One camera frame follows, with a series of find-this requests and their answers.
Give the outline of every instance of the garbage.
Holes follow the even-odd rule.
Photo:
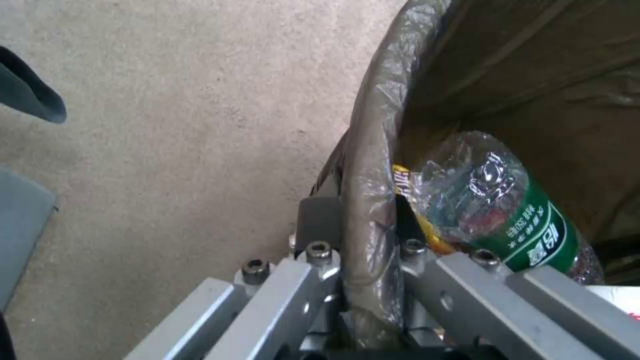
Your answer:
[[[550,265],[581,284],[604,283],[591,246],[493,136],[450,136],[411,183],[402,192],[436,251],[488,249],[513,271]]]

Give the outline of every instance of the trash bag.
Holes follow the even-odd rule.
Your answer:
[[[596,251],[615,249],[605,270],[638,253],[639,22],[634,2],[407,2],[314,186],[340,179],[358,346],[396,346],[403,322],[392,164],[419,167],[457,131],[504,142]]]

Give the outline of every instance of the gray floor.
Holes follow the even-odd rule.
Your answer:
[[[21,359],[116,359],[207,276],[278,259],[403,0],[8,0],[68,122],[0,108],[60,195],[8,311]]]

